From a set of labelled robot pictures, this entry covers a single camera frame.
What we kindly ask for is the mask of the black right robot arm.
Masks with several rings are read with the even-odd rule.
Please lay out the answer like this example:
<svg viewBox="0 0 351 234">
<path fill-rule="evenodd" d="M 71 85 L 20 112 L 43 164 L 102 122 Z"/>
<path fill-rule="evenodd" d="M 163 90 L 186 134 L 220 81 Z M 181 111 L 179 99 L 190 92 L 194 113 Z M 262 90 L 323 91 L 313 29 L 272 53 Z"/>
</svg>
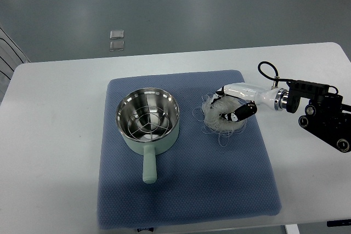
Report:
<svg viewBox="0 0 351 234">
<path fill-rule="evenodd" d="M 279 110 L 295 113 L 300 100 L 308 99 L 305 114 L 298 119 L 299 126 L 341 153 L 350 152 L 350 106 L 343 103 L 336 87 L 280 78 L 277 68 L 268 61 L 260 62 L 258 71 L 273 81 L 274 88 L 279 82 L 288 85 L 289 90 L 278 92 L 274 100 Z"/>
</svg>

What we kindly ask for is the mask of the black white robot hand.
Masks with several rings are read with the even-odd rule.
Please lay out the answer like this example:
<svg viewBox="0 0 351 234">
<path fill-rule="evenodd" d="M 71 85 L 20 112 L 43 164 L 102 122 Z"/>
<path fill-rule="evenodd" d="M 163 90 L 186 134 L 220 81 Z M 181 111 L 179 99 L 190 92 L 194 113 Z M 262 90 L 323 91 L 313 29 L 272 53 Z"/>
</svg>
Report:
<svg viewBox="0 0 351 234">
<path fill-rule="evenodd" d="M 286 108 L 283 104 L 287 100 L 288 91 L 284 88 L 273 87 L 265 89 L 247 83 L 227 84 L 218 89 L 210 100 L 210 108 L 214 108 L 223 98 L 235 98 L 245 101 L 236 110 L 220 113 L 218 116 L 230 122 L 243 121 L 257 112 L 258 105 L 266 105 L 275 111 Z"/>
</svg>

